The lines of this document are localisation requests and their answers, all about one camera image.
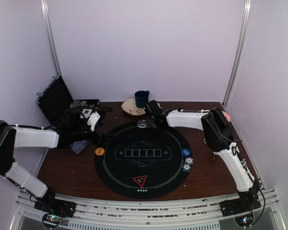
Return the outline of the orange big blind button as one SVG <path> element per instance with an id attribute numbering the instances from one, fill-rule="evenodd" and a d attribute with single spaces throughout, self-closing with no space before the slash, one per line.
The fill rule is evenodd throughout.
<path id="1" fill-rule="evenodd" d="M 96 150 L 95 150 L 95 155 L 97 155 L 97 156 L 103 156 L 104 154 L 105 154 L 105 149 L 104 149 L 104 148 L 101 148 L 101 147 L 96 148 Z"/>

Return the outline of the blue small blind button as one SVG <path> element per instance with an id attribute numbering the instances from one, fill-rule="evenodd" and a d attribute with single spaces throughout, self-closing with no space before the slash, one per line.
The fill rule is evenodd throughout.
<path id="1" fill-rule="evenodd" d="M 190 157 L 191 154 L 192 154 L 192 152 L 191 152 L 190 149 L 182 149 L 182 150 L 181 150 L 181 154 L 182 154 L 183 156 L 185 156 L 185 157 Z"/>

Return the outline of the blue ten poker chip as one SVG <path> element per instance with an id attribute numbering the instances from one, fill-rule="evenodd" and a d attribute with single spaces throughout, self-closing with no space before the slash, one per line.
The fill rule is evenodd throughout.
<path id="1" fill-rule="evenodd" d="M 186 163 L 187 165 L 193 165 L 194 160 L 193 160 L 193 158 L 191 158 L 191 157 L 187 157 L 187 158 L 185 158 L 185 163 Z"/>

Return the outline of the green fifty poker chip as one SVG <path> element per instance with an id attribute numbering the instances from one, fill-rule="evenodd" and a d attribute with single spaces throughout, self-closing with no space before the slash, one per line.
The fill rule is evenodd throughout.
<path id="1" fill-rule="evenodd" d="M 191 170 L 191 165 L 189 165 L 189 164 L 183 164 L 182 170 L 183 170 L 184 172 L 189 172 L 189 171 Z"/>

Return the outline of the red triangle all-in marker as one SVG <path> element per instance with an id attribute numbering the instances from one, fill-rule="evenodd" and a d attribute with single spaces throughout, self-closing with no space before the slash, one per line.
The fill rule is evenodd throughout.
<path id="1" fill-rule="evenodd" d="M 137 176 L 132 178 L 141 188 L 144 187 L 147 180 L 147 175 Z"/>

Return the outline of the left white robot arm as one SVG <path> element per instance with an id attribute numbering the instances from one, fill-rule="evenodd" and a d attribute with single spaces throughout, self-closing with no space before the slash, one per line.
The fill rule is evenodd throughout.
<path id="1" fill-rule="evenodd" d="M 29 192 L 49 213 L 56 212 L 60 206 L 55 191 L 33 175 L 17 157 L 30 149 L 63 149 L 83 140 L 101 144 L 106 137 L 99 135 L 96 129 L 112 110 L 110 107 L 71 108 L 46 127 L 13 125 L 0 120 L 0 175 Z"/>

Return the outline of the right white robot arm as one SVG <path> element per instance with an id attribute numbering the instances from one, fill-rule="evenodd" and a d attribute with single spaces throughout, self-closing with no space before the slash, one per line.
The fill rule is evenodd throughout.
<path id="1" fill-rule="evenodd" d="M 254 205 L 259 192 L 258 181 L 252 176 L 246 160 L 240 155 L 239 141 L 233 137 L 229 121 L 219 107 L 201 111 L 164 111 L 158 103 L 151 101 L 144 110 L 155 129 L 187 127 L 203 131 L 206 146 L 221 157 L 234 178 L 239 195 L 237 208 L 245 212 Z"/>

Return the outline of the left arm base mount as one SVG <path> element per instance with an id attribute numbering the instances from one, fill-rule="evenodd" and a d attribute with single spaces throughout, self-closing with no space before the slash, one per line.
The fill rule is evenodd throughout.
<path id="1" fill-rule="evenodd" d="M 34 208 L 45 212 L 42 217 L 42 224 L 48 229 L 53 229 L 60 225 L 63 218 L 73 217 L 76 203 L 59 200 L 57 208 L 49 208 L 46 205 L 35 202 Z"/>

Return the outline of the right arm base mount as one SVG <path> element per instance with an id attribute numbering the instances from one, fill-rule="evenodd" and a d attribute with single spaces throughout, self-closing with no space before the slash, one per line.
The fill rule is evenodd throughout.
<path id="1" fill-rule="evenodd" d="M 255 223 L 254 210 L 260 207 L 260 201 L 254 201 L 251 205 L 242 203 L 239 199 L 225 200 L 220 203 L 222 216 L 234 216 L 235 223 L 242 228 L 251 227 Z"/>

